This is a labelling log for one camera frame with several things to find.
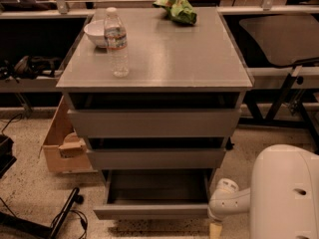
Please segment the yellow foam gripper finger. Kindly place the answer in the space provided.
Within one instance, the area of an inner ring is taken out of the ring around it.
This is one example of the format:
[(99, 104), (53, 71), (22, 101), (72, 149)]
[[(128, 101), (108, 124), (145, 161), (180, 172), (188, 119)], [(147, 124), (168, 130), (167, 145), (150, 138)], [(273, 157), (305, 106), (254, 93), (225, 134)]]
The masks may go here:
[(220, 239), (221, 231), (221, 222), (214, 221), (209, 223), (209, 239)]

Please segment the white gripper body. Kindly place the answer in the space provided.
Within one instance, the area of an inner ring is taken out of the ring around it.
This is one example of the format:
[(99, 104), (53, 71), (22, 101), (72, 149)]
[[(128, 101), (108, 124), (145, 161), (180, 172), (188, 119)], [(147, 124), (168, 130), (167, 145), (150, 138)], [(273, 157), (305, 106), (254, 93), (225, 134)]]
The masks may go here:
[(208, 216), (215, 221), (222, 221), (225, 217), (236, 212), (236, 193), (239, 186), (233, 180), (221, 178), (208, 202)]

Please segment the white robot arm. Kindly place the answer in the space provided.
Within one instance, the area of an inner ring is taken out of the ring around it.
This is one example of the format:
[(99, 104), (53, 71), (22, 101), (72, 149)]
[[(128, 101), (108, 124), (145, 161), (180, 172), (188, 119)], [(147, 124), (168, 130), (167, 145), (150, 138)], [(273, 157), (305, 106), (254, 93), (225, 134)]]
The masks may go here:
[(275, 144), (256, 157), (249, 188), (220, 179), (208, 216), (222, 221), (245, 212), (249, 239), (319, 239), (319, 155)]

